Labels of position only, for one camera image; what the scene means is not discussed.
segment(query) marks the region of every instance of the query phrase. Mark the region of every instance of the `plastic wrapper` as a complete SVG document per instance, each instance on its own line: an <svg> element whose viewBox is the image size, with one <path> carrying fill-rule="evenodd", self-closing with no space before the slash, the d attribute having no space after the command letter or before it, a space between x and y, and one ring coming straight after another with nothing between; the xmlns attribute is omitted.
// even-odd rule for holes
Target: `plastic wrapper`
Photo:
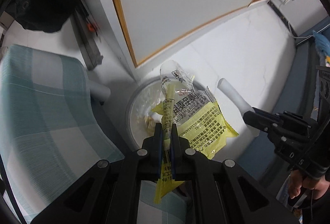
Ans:
<svg viewBox="0 0 330 224"><path fill-rule="evenodd" d="M160 74L165 100L152 111L163 115L164 158L155 203L159 203L163 196L182 184L182 181L172 179L169 146L173 123L177 125L178 135L188 139L191 148L209 159L225 146L226 137L238 135L224 119L209 89L195 91L192 78L187 76L178 63L164 63Z"/></svg>

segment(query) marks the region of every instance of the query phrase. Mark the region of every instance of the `barcode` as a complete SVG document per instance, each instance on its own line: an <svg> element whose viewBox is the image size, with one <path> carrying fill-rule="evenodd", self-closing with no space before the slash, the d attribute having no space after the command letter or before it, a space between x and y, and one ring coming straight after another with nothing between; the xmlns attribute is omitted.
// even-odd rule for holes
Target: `barcode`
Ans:
<svg viewBox="0 0 330 224"><path fill-rule="evenodd" d="M164 163L168 164L170 163L170 150L166 150L164 152L164 157L163 157Z"/></svg>

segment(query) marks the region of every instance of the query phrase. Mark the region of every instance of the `human hand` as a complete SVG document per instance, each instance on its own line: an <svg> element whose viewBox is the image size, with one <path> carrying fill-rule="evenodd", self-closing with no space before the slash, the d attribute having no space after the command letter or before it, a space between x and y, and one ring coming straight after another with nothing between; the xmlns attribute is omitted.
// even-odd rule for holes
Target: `human hand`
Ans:
<svg viewBox="0 0 330 224"><path fill-rule="evenodd" d="M312 178L305 178L303 180L303 175L299 170L291 171L288 193L291 199L297 197L300 194L300 188L304 187L306 189L314 190L313 199L321 198L330 186L330 182L325 180L325 176L321 177L319 180Z"/></svg>

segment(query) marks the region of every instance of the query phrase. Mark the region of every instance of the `clear plastic bag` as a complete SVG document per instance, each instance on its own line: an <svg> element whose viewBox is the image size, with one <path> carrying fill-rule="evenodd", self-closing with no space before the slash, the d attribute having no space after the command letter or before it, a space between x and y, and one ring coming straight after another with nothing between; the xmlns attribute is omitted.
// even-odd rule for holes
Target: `clear plastic bag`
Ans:
<svg viewBox="0 0 330 224"><path fill-rule="evenodd" d="M164 153L161 178L157 182L155 203L183 181L172 179L170 163L170 135L172 124L178 135L186 138L190 147L213 158L226 145L226 137L238 133L224 119L218 103L208 88L194 90L193 76L189 77L175 61L165 62L160 69L165 100L152 111L163 115Z"/></svg>

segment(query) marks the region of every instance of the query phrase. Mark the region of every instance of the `white wall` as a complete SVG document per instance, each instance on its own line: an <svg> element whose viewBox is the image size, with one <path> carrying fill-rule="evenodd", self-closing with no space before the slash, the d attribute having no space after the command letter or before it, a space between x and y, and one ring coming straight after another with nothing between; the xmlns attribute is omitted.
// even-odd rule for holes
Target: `white wall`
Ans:
<svg viewBox="0 0 330 224"><path fill-rule="evenodd" d="M294 0L286 5L281 4L281 1L284 0L272 1L288 19L298 35L309 30L328 15L320 0Z"/></svg>

